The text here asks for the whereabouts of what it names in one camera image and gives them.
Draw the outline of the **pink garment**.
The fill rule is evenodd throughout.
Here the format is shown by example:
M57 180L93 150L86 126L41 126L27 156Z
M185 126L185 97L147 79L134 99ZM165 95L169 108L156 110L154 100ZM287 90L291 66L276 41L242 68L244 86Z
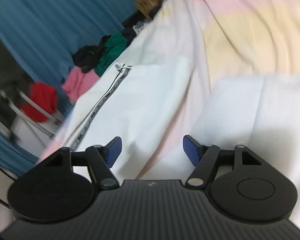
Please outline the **pink garment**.
M76 102L99 78L94 70L83 73L81 68L74 66L63 83L62 90L71 102Z

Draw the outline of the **red garment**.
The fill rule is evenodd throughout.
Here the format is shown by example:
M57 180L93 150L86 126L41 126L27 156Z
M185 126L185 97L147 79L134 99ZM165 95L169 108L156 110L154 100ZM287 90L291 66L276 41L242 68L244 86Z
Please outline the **red garment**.
M49 114L57 111L57 89L42 82L30 85L30 100ZM35 122L46 122L48 117L35 109L28 102L23 103L21 110Z

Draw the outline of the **blue curtain left panel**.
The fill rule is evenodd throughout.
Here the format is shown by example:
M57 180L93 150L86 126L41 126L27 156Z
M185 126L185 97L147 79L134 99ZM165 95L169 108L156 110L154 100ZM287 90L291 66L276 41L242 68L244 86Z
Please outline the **blue curtain left panel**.
M0 168L21 176L32 169L37 161L37 156L11 143L0 134Z

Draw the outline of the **blue curtain panel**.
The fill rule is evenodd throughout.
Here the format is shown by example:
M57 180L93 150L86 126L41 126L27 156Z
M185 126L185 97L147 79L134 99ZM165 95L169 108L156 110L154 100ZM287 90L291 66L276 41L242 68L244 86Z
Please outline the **blue curtain panel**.
M32 169L37 161L37 156L11 143L0 134L0 168L21 176Z
M136 0L0 0L0 40L34 80L57 89L58 109L70 105L62 90L72 55L123 29Z

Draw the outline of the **black garment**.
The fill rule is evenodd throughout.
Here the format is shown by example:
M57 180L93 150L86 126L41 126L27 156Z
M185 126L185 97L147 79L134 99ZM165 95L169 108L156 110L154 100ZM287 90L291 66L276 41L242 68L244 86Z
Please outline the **black garment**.
M104 52L106 51L106 42L111 38L106 35L101 38L98 45L84 46L72 55L74 65L81 69L81 72L86 74L94 69Z

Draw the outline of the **green garment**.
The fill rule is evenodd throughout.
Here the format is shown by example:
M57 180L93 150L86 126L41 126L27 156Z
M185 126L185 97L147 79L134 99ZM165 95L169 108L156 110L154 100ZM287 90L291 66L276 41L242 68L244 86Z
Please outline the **green garment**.
M97 59L94 72L101 77L108 67L128 47L129 39L123 33L106 35L101 38L97 50Z

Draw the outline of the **pastel tie-dye bed sheet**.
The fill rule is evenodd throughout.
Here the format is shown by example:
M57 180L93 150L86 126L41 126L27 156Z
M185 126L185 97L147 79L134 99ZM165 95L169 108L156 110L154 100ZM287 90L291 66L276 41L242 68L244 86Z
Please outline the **pastel tie-dye bed sheet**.
M165 0L106 72L118 64L130 68L179 57L206 66L208 89L221 77L299 74L300 0ZM70 115L41 160L66 147Z

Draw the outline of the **blue curtain right panel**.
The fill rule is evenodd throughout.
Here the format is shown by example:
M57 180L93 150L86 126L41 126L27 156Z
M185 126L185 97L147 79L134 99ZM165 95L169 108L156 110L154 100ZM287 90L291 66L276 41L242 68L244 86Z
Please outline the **blue curtain right panel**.
M57 89L58 109L70 105L62 90L72 55L123 29L136 0L0 0L0 40L34 80Z

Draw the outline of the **brown paper bag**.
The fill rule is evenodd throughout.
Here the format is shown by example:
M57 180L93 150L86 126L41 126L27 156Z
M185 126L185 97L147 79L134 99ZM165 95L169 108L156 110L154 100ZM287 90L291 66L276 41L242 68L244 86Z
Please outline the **brown paper bag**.
M145 16L147 20L152 20L151 11L162 3L163 0L136 0L134 5Z

